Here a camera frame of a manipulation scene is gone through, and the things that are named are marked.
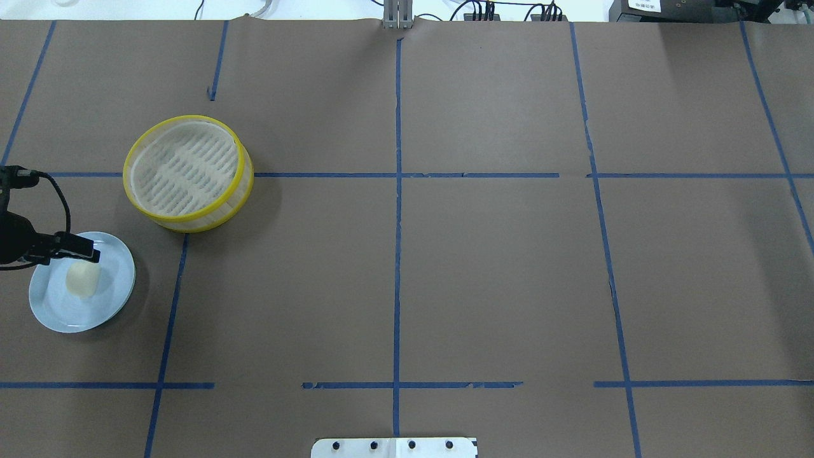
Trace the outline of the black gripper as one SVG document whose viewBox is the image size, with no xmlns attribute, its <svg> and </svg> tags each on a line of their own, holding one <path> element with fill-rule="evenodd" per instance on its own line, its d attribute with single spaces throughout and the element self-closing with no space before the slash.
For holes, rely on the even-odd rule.
<svg viewBox="0 0 814 458">
<path fill-rule="evenodd" d="M 14 212 L 4 212 L 2 215 L 3 265 L 47 265 L 52 257 L 99 263 L 100 255 L 92 239 L 72 233 L 38 233 L 27 218 Z"/>
</svg>

